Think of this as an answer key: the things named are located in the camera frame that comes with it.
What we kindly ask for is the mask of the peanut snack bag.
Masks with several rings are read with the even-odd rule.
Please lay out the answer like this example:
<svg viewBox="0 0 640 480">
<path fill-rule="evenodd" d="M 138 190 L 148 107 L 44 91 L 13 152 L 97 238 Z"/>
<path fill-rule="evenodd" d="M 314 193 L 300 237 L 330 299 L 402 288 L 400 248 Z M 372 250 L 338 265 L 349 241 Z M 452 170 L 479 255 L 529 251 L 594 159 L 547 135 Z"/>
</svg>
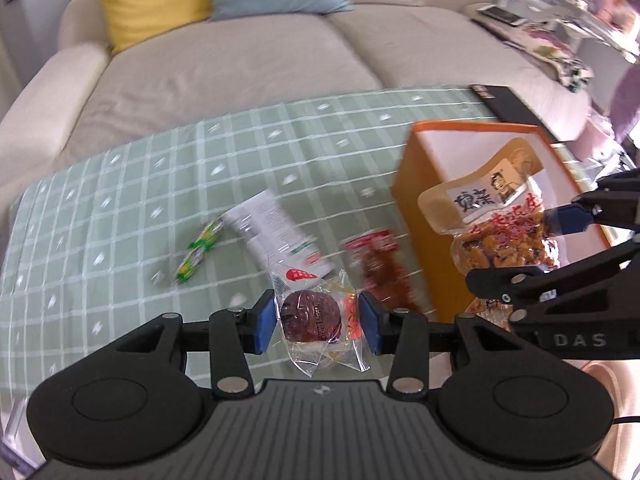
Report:
<svg viewBox="0 0 640 480">
<path fill-rule="evenodd" d="M 422 192 L 418 206 L 438 235 L 450 235 L 450 256 L 465 275 L 474 269 L 562 263 L 544 212 L 558 204 L 534 148 L 514 138 L 477 170 Z"/>
</svg>

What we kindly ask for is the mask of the green candy packet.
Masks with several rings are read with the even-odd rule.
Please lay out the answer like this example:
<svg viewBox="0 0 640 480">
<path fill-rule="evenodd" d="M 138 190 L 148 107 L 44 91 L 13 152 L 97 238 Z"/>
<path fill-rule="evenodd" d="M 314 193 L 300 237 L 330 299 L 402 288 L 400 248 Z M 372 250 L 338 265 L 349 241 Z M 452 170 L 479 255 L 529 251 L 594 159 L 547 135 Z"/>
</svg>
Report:
<svg viewBox="0 0 640 480">
<path fill-rule="evenodd" d="M 224 229 L 224 220 L 221 217 L 212 220 L 204 226 L 198 237 L 189 245 L 189 250 L 175 274 L 175 282 L 183 284 L 192 278 L 198 270 L 207 254 L 217 244 L 220 234 Z"/>
</svg>

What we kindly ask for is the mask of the white snack packet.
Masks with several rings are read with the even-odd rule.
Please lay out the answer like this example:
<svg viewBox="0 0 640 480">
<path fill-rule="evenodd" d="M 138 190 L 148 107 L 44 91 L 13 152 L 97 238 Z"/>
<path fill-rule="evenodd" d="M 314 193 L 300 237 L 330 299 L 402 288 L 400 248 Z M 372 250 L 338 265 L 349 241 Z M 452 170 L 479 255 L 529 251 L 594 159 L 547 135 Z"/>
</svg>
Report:
<svg viewBox="0 0 640 480">
<path fill-rule="evenodd" d="M 316 239 L 296 226 L 276 194 L 265 190 L 224 213 L 224 224 L 242 238 L 248 252 L 278 292 L 327 288 L 334 265 Z"/>
</svg>

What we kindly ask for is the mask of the red dried meat packet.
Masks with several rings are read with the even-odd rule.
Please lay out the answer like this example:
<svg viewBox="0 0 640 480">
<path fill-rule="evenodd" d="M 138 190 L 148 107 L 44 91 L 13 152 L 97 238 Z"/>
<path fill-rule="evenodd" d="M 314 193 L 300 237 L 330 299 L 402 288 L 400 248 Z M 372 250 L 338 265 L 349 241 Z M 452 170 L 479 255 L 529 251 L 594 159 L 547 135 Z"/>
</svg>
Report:
<svg viewBox="0 0 640 480">
<path fill-rule="evenodd" d="M 387 311 L 422 312 L 392 230 L 379 229 L 346 238 L 342 247 L 360 276 L 363 289 Z"/>
</svg>

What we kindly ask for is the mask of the floral blanket on sofa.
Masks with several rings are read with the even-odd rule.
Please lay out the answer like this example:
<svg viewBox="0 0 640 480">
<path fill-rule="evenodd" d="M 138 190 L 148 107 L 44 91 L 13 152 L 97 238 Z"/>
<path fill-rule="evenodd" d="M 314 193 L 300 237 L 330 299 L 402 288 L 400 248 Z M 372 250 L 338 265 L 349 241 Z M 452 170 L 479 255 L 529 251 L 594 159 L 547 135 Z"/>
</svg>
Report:
<svg viewBox="0 0 640 480">
<path fill-rule="evenodd" d="M 551 77 L 562 87 L 576 93 L 593 78 L 592 69 L 555 32 L 540 23 L 510 27 L 506 42 L 551 70 Z"/>
</svg>

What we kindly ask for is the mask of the green checkered tablecloth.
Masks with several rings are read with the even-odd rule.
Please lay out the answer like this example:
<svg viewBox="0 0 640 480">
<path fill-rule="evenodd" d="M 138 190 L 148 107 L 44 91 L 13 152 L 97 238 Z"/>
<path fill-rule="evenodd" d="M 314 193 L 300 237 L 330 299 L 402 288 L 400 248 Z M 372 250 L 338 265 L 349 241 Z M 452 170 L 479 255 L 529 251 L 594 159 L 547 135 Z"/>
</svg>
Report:
<svg viewBox="0 0 640 480">
<path fill-rule="evenodd" d="M 1 405 L 168 311 L 186 321 L 249 304 L 269 276 L 225 232 L 193 278 L 175 270 L 203 226 L 271 190 L 323 255 L 392 230 L 427 289 L 390 187 L 413 122 L 486 120 L 463 88 L 394 89 L 254 108 L 112 148 L 29 188 L 1 273 Z"/>
</svg>

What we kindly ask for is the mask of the beige sofa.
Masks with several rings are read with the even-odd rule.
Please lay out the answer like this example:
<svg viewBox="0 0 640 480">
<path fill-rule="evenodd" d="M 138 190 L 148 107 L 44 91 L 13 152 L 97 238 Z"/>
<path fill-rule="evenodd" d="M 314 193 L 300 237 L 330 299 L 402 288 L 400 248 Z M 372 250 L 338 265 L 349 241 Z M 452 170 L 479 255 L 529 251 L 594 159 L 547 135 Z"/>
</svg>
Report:
<svg viewBox="0 0 640 480">
<path fill-rule="evenodd" d="M 590 96 L 470 18 L 488 0 L 352 0 L 332 14 L 271 14 L 182 26 L 115 54 L 101 0 L 72 0 L 58 50 L 1 124 L 1 203 L 48 174 L 153 133 L 221 114 L 352 91 L 511 88 L 561 140 Z"/>
</svg>

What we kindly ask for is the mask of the orange cardboard box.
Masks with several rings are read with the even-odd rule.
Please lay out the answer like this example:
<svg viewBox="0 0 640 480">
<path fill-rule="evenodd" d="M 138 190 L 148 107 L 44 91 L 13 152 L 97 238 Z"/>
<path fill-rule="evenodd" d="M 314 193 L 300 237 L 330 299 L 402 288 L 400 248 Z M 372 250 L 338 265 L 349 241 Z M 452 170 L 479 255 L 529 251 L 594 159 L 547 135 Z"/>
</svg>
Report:
<svg viewBox="0 0 640 480">
<path fill-rule="evenodd" d="M 610 248 L 590 226 L 562 235 L 544 221 L 580 188 L 541 128 L 498 122 L 416 122 L 392 194 L 439 321 L 478 303 L 473 269 L 550 271 Z"/>
</svg>

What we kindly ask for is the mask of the phone on sofa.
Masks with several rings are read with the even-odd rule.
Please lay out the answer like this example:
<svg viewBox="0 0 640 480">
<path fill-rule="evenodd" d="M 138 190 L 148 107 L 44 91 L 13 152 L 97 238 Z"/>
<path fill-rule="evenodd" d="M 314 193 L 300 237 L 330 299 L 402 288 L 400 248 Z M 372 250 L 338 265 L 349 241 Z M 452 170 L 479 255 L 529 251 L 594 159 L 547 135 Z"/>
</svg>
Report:
<svg viewBox="0 0 640 480">
<path fill-rule="evenodd" d="M 484 6 L 479 6 L 476 10 L 479 14 L 511 27 L 522 26 L 527 22 L 526 18 L 500 8 L 495 4 L 485 4 Z"/>
</svg>

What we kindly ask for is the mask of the person in purple pajamas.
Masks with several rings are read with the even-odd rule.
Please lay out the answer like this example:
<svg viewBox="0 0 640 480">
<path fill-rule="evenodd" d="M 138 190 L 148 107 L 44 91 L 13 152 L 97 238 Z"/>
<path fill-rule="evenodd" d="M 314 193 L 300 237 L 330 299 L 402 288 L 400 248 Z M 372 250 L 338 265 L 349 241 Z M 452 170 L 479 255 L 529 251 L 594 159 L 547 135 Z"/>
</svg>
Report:
<svg viewBox="0 0 640 480">
<path fill-rule="evenodd" d="M 639 103 L 640 65 L 634 64 L 616 87 L 608 110 L 608 122 L 617 144 L 623 145 L 629 133 L 638 124 Z"/>
</svg>

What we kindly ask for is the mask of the purple plum candy packet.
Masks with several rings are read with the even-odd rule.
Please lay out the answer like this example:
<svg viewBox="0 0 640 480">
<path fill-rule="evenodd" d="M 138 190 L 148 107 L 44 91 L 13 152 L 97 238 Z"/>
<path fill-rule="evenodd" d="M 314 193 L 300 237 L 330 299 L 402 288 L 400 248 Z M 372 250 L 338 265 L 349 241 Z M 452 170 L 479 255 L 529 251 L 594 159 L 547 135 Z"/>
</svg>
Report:
<svg viewBox="0 0 640 480">
<path fill-rule="evenodd" d="M 358 294 L 347 273 L 323 257 L 271 257 L 268 272 L 288 357 L 307 377 L 334 365 L 364 373 Z"/>
</svg>

